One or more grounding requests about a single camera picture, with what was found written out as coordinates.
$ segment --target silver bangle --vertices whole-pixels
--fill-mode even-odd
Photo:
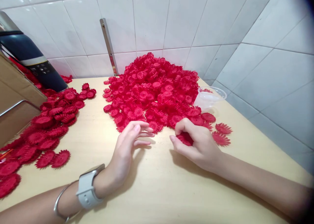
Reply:
[[[64,217],[64,216],[62,216],[62,215],[58,212],[58,203],[59,203],[59,200],[60,200],[61,195],[62,195],[62,194],[65,192],[65,190],[66,190],[67,188],[69,188],[69,186],[72,185],[74,182],[68,184],[68,185],[61,191],[60,195],[58,196],[58,198],[57,198],[57,200],[56,200],[55,206],[54,206],[54,208],[53,208],[53,211],[55,212],[55,214],[56,214],[57,216],[61,217],[62,219],[64,219],[65,222],[67,222],[71,217],[70,217],[70,216]]]

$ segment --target wooden table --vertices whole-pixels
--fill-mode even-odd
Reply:
[[[29,197],[70,183],[89,168],[108,164],[119,133],[113,120],[103,112],[108,104],[102,97],[108,78],[74,79],[70,87],[80,90],[88,82],[97,90],[79,111],[77,122],[62,138],[56,152],[68,149],[69,162],[62,169],[37,169],[34,164],[19,170],[22,181],[0,202],[0,211]],[[199,80],[200,86],[207,86]],[[216,105],[217,122],[232,127],[231,145],[221,148],[248,163],[310,185],[313,177],[285,154],[228,102]],[[285,223],[285,217],[254,195],[205,172],[173,151],[164,128],[151,148],[137,149],[124,186],[108,202],[81,212],[79,223]]]

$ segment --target white watch strap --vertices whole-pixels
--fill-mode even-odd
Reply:
[[[80,176],[78,181],[78,191],[76,196],[85,209],[91,209],[97,204],[100,204],[103,199],[99,199],[95,195],[95,188],[93,187],[93,178],[95,173],[87,173]]]

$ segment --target right hand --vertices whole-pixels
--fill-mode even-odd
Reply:
[[[171,135],[174,150],[202,169],[216,173],[224,153],[218,148],[210,131],[206,127],[194,125],[187,118],[176,124],[175,134],[179,135],[182,131],[190,134],[194,141],[193,146],[186,146],[176,136]]]

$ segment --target metal rod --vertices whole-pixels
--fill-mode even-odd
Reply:
[[[5,115],[7,112],[11,111],[13,108],[15,108],[16,106],[18,106],[19,104],[21,104],[22,102],[26,102],[28,103],[29,105],[33,106],[34,108],[38,109],[39,111],[40,108],[38,108],[36,105],[32,104],[31,102],[27,101],[27,100],[21,100],[20,102],[16,103],[15,105],[13,105],[11,108],[8,108],[6,111],[4,111],[2,114],[0,114],[0,117]]]

